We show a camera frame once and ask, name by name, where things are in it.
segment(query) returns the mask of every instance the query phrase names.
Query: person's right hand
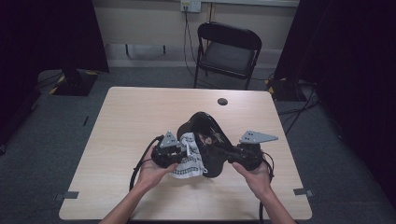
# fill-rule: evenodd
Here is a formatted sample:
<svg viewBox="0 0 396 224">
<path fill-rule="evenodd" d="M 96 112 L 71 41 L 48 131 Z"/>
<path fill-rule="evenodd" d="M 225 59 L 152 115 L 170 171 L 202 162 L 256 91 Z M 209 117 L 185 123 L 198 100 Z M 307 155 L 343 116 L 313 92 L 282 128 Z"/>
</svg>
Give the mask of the person's right hand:
<svg viewBox="0 0 396 224">
<path fill-rule="evenodd" d="M 247 171 L 238 162 L 233 162 L 233 168 L 246 179 L 247 185 L 257 198 L 260 199 L 265 191 L 271 189 L 268 166 L 264 162 L 253 171 Z"/>
</svg>

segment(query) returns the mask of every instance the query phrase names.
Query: table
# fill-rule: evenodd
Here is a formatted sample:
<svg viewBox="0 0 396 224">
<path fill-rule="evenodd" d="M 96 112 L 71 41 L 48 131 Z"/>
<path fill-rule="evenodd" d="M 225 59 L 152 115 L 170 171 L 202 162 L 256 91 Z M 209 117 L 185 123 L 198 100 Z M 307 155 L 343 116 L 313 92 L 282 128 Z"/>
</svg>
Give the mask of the table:
<svg viewBox="0 0 396 224">
<path fill-rule="evenodd" d="M 228 100 L 219 105 L 218 99 Z M 236 145 L 246 130 L 279 139 L 262 143 L 275 161 L 272 186 L 295 219 L 312 216 L 271 95 L 266 91 L 113 87 L 108 91 L 69 191 L 60 218 L 102 219 L 127 194 L 132 172 L 149 142 L 198 112 L 210 114 Z M 259 201 L 228 162 L 216 178 L 174 179 L 166 175 L 137 206 L 136 220 L 249 220 Z"/>
</svg>

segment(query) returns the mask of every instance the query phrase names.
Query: hand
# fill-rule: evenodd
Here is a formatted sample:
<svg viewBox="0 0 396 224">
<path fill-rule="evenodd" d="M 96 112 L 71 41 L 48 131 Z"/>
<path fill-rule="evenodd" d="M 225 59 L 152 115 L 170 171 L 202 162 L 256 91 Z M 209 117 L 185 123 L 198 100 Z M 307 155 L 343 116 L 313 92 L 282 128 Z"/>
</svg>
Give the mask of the hand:
<svg viewBox="0 0 396 224">
<path fill-rule="evenodd" d="M 271 189 L 268 166 L 264 162 L 253 171 L 247 171 L 238 162 L 233 162 L 233 168 L 246 179 L 247 185 L 257 198 L 260 199 L 265 191 Z"/>
<path fill-rule="evenodd" d="M 153 149 L 154 146 L 148 150 L 148 153 L 143 159 L 145 162 L 143 162 L 142 166 L 140 167 L 139 177 L 136 181 L 136 185 L 142 187 L 145 190 L 149 190 L 157 186 L 164 175 L 176 170 L 177 168 L 177 163 L 168 166 L 166 169 L 163 169 L 162 167 L 155 164 L 155 162 L 151 160 L 151 152 Z"/>
</svg>

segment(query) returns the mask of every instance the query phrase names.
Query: electrical outlet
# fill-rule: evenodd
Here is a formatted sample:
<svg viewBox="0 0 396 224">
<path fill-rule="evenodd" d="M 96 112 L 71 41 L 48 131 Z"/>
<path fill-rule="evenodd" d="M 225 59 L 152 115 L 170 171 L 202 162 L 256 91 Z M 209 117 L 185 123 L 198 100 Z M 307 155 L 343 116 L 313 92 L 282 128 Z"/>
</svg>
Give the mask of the electrical outlet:
<svg viewBox="0 0 396 224">
<path fill-rule="evenodd" d="M 200 1 L 180 1 L 180 11 L 201 12 Z"/>
<path fill-rule="evenodd" d="M 189 11 L 191 8 L 191 1 L 180 1 L 180 11 Z"/>
<path fill-rule="evenodd" d="M 201 12 L 201 2 L 191 1 L 190 12 Z"/>
</svg>

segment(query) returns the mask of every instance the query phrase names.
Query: gray plastic part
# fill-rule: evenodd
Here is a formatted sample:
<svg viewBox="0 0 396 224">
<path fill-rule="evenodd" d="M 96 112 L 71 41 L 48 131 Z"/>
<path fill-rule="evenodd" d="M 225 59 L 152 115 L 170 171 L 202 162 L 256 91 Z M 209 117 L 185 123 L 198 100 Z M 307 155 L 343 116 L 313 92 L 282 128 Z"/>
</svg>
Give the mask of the gray plastic part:
<svg viewBox="0 0 396 224">
<path fill-rule="evenodd" d="M 170 131 L 168 131 L 161 141 L 160 147 L 179 147 L 179 145 L 180 143 L 177 141 L 177 139 Z"/>
<path fill-rule="evenodd" d="M 258 144 L 263 142 L 275 141 L 277 139 L 278 138 L 276 136 L 270 134 L 246 131 L 242 138 L 239 140 L 239 142 L 246 144 Z"/>
</svg>

